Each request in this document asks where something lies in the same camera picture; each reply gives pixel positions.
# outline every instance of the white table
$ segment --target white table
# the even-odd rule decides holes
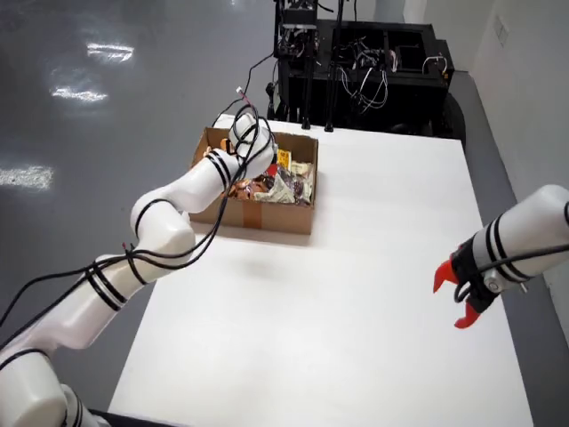
[[[271,126],[320,140],[312,235],[226,228],[160,279],[109,411],[198,427],[533,425],[501,299],[461,331],[453,285],[432,294],[482,226],[461,144]]]

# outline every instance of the white wall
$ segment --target white wall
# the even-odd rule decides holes
[[[454,67],[471,71],[494,0],[406,0],[405,22],[433,24],[448,43]]]
[[[567,0],[497,0],[472,69],[518,200],[547,183],[569,188],[568,18]],[[569,263],[545,279],[569,341]]]
[[[427,0],[406,0],[403,8],[403,18],[407,24],[423,24]]]
[[[318,0],[322,6],[332,9],[335,13],[329,13],[322,8],[318,10],[318,18],[321,20],[335,20],[338,15],[338,0]],[[344,2],[343,20],[354,20],[354,0]],[[357,20],[373,21],[375,15],[376,0],[357,0]]]

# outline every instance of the cardboard box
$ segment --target cardboard box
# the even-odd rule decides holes
[[[314,165],[314,188],[310,206],[287,205],[281,203],[263,203],[254,200],[228,200],[221,224],[233,227],[246,227],[249,229],[263,229],[283,231],[286,233],[310,234],[312,231],[312,217],[317,197],[317,171],[318,171],[318,140],[308,136],[291,135],[289,133],[275,133],[276,143],[280,149],[286,149],[293,154],[297,162]],[[228,138],[227,129],[206,128],[197,145],[192,166],[202,160],[209,141],[212,148],[218,149],[221,140]],[[217,220],[221,197],[216,199],[201,213],[193,213],[191,221],[213,224]]]

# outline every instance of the gray floor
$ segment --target gray floor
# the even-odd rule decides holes
[[[400,20],[402,4],[378,1],[378,20]],[[0,311],[28,279],[119,253],[133,240],[128,216],[138,195],[187,170],[203,127],[271,52],[273,7],[263,0],[2,2]],[[263,109],[271,70],[268,61],[252,77],[250,98]],[[470,77],[457,73],[452,93],[467,120],[467,160],[488,222],[515,199]],[[35,171],[36,180],[6,180],[15,170]],[[504,301],[535,424],[565,425],[569,350],[549,291],[534,282],[530,295],[511,292]],[[31,292],[0,339],[68,285]],[[108,407],[151,287],[90,349],[57,353],[60,379],[88,406]]]

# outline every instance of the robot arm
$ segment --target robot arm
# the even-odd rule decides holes
[[[446,280],[457,285],[466,316],[454,325],[467,328],[500,293],[569,259],[568,244],[569,191],[547,185],[464,242],[437,269],[434,292]]]
[[[191,257],[189,249],[194,247],[196,236],[185,213],[203,211],[234,178],[254,178],[276,159],[271,131],[256,123],[250,114],[240,116],[229,130],[235,152],[213,150],[177,181],[150,191],[136,202],[131,226],[139,244],[134,252],[174,255],[147,256],[168,266],[181,266]],[[97,261],[115,256],[104,255]],[[65,413],[69,420],[72,393],[60,387],[47,357],[60,346],[90,346],[137,291],[170,272],[137,258],[90,270],[64,300],[0,348],[0,427],[61,425]]]

